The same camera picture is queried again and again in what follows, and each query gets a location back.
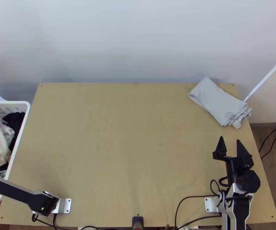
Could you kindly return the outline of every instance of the folded towel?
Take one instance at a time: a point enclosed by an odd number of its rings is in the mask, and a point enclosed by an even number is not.
[[[251,116],[252,109],[247,103],[228,94],[207,77],[191,90],[188,97],[210,112],[222,126],[233,125],[239,129],[241,122]]]

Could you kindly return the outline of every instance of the wooden table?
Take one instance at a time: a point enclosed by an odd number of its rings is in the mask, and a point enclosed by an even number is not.
[[[212,159],[223,136],[228,155],[240,139],[261,179],[248,223],[275,222],[265,171],[248,121],[239,130],[221,127],[187,98],[196,84],[45,83],[34,98],[9,180],[29,189],[72,199],[59,226],[130,227],[174,225],[185,196],[211,194],[211,179],[226,176]],[[239,97],[235,84],[219,84]],[[184,202],[180,226],[205,211],[203,198]],[[42,218],[51,223],[52,217]],[[29,208],[3,199],[0,223],[31,225]],[[220,218],[196,222],[219,225]]]

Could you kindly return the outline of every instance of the white laundry basket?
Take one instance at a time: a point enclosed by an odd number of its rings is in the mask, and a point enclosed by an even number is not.
[[[18,137],[16,139],[15,146],[13,148],[11,158],[9,161],[9,166],[6,171],[6,176],[4,179],[8,180],[9,173],[12,167],[13,160],[16,155],[16,150],[18,149],[18,145],[22,136],[22,132],[26,123],[26,119],[28,116],[28,112],[30,111],[30,104],[25,101],[0,101],[0,123],[2,123],[2,118],[6,116],[8,113],[15,113],[15,112],[25,112],[25,116],[21,125],[20,132],[18,134]]]

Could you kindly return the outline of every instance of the black cable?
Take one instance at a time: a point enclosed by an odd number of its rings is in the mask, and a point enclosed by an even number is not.
[[[197,195],[193,195],[193,196],[188,196],[188,197],[183,198],[183,199],[179,202],[179,205],[177,206],[177,209],[176,209],[176,212],[175,212],[175,218],[174,218],[174,227],[175,227],[175,230],[178,230],[178,229],[182,228],[182,227],[180,227],[180,228],[177,228],[177,227],[176,227],[176,217],[177,217],[177,212],[178,212],[178,210],[179,210],[179,206],[181,205],[181,203],[182,203],[184,200],[189,199],[189,198],[212,197],[212,196],[217,196],[217,194],[216,194],[216,195],[198,195],[198,196],[197,196]]]
[[[274,130],[272,130],[272,132],[265,138],[265,140],[263,141],[263,143],[261,144],[261,147],[260,147],[260,149],[259,149],[259,151],[258,152],[260,152],[261,151],[261,149],[263,148],[263,146],[264,146],[264,144],[265,144],[265,142],[266,142],[266,140],[268,139],[268,137],[270,137],[271,136],[271,134],[274,132],[276,130],[276,128],[274,129]]]
[[[54,217],[53,217],[53,226],[54,226],[54,229],[57,230],[56,228],[56,217],[57,217],[57,213],[54,213]]]
[[[42,221],[42,220],[39,220],[39,219],[38,219],[38,216],[39,216],[39,215],[33,214],[32,217],[31,217],[31,220],[32,220],[33,222],[39,221],[40,223],[43,223],[43,224],[45,224],[45,225],[47,225],[47,226],[50,226],[50,227],[54,228],[55,230],[57,230],[57,229],[60,229],[60,230],[70,230],[70,229],[68,229],[68,228],[62,228],[62,227],[58,227],[58,226],[55,225],[55,221],[56,221],[57,214],[56,214],[56,215],[54,214],[54,217],[53,217],[53,225],[52,225],[52,224],[49,224],[49,223],[46,223],[46,222],[44,222],[44,221]],[[87,225],[87,226],[83,227],[81,230],[83,230],[83,229],[85,229],[85,228],[93,228],[93,229],[95,229],[95,230],[100,230],[100,228],[97,228],[97,227],[91,226],[91,225]],[[115,229],[115,228],[107,228],[107,229],[105,229],[105,230],[117,230],[117,229]]]
[[[213,193],[215,196],[218,196],[218,197],[219,197],[219,195],[218,195],[217,193],[215,193],[215,192],[212,190],[212,183],[213,183],[213,182],[216,183],[216,185],[217,185],[217,187],[218,187],[218,192],[220,192],[220,187],[219,187],[218,182],[217,182],[216,180],[211,180],[211,182],[210,182],[210,190],[212,191],[212,193]]]
[[[219,184],[220,184],[222,187],[229,187],[228,184],[222,183],[222,181],[224,181],[224,180],[226,180],[226,179],[227,179],[227,176],[222,177],[222,178],[219,179]]]
[[[243,194],[236,195],[236,196],[234,196],[234,197],[226,198],[225,200],[226,200],[226,201],[229,201],[229,200],[238,200],[239,198],[242,198],[242,197],[244,197],[244,196],[247,195],[247,194],[248,194],[248,192],[245,192],[245,193],[243,193]]]
[[[246,228],[247,228],[248,230],[252,230],[247,224],[246,224]]]
[[[221,217],[221,215],[217,215],[217,216],[208,216],[208,217],[200,217],[200,218],[197,218],[197,219],[195,219],[195,220],[193,220],[193,221],[190,221],[190,222],[188,222],[188,223],[186,223],[186,224],[180,226],[179,228],[175,228],[175,229],[176,229],[176,230],[179,230],[179,229],[184,228],[184,227],[186,227],[187,225],[190,225],[191,223],[196,222],[196,221],[198,221],[198,220],[203,220],[203,219],[208,219],[208,218],[215,218],[215,217]]]
[[[272,142],[272,145],[271,145],[271,148],[270,148],[270,150],[264,155],[264,156],[262,156],[261,157],[261,160],[265,157],[265,156],[267,156],[268,155],[268,153],[270,153],[270,151],[271,151],[271,149],[272,149],[272,147],[273,147],[273,145],[274,145],[274,143],[275,143],[275,141],[276,141],[276,138],[275,138],[275,140]]]

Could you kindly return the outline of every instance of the black garment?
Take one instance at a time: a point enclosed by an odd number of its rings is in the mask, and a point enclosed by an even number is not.
[[[3,118],[4,121],[8,122],[7,125],[15,131],[15,135],[9,145],[10,151],[12,151],[13,147],[15,146],[16,138],[18,137],[24,116],[25,116],[25,113],[16,112],[16,113],[9,113]]]
[[[8,162],[0,166],[0,171],[7,170],[7,168],[8,168]]]

